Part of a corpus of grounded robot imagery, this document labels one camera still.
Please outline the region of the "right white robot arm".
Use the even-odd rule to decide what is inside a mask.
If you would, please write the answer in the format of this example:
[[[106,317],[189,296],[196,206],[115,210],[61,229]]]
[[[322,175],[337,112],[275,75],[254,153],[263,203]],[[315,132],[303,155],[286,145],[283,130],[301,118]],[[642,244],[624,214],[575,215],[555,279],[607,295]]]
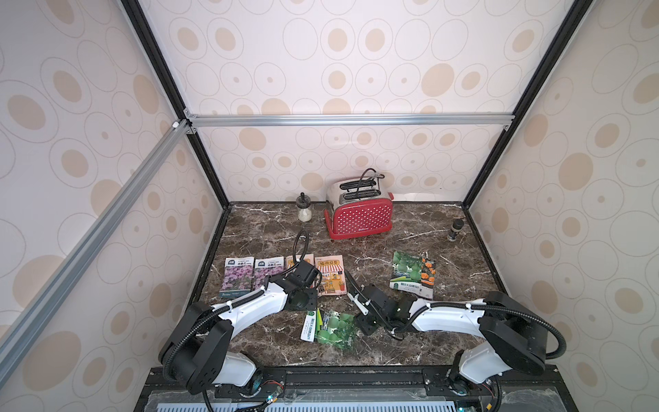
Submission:
[[[381,327],[395,338],[408,332],[448,331],[484,340],[454,357],[446,382],[459,395],[509,370],[540,376],[547,360],[566,353],[566,338],[556,327],[499,291],[465,302],[394,301],[373,285],[350,283],[348,297],[360,310],[355,322],[367,336]]]

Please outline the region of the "white green-text seed packet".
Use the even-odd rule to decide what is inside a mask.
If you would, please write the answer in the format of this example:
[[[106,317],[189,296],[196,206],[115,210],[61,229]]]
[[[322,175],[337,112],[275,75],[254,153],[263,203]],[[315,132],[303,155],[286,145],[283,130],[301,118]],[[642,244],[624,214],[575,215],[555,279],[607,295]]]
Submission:
[[[401,251],[394,251],[392,259],[392,276],[389,287],[420,298],[431,300],[433,288],[425,288],[420,284],[421,259],[429,257],[415,256]]]

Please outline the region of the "white orange-text seed packet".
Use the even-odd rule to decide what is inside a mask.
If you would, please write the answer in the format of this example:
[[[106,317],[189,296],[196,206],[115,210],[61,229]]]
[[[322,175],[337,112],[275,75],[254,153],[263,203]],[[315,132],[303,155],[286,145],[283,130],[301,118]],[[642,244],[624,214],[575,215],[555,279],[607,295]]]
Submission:
[[[346,295],[347,285],[342,255],[315,257],[315,266],[322,274],[319,296]]]

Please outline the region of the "orange marigold seed packet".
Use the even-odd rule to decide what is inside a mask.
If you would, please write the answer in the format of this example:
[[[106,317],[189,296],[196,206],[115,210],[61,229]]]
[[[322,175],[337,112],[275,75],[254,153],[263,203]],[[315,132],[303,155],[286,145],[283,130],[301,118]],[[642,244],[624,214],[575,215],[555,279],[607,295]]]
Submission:
[[[305,262],[307,262],[310,265],[315,264],[314,255],[312,253],[306,254],[304,257],[301,257],[300,255],[297,255],[296,258],[297,258],[298,261],[304,260]],[[286,259],[285,259],[285,268],[289,269],[293,266],[294,266],[293,257],[292,256],[286,257]]]

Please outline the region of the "orange flower seed packet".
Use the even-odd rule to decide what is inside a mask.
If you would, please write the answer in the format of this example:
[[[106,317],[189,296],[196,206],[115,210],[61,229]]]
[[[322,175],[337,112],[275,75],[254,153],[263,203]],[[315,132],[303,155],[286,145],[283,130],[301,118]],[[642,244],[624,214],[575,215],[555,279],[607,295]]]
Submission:
[[[437,270],[434,261],[423,257],[421,259],[420,284],[425,288],[433,288]]]

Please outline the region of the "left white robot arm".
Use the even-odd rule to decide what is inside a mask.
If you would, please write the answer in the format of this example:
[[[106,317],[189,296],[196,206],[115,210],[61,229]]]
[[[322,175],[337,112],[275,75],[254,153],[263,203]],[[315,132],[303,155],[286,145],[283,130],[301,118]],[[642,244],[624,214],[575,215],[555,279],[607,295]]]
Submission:
[[[244,329],[269,315],[317,309],[321,272],[301,260],[285,274],[267,278],[261,288],[216,306],[196,302],[178,321],[159,353],[163,377],[196,395],[219,385],[255,391],[256,364],[229,346]]]

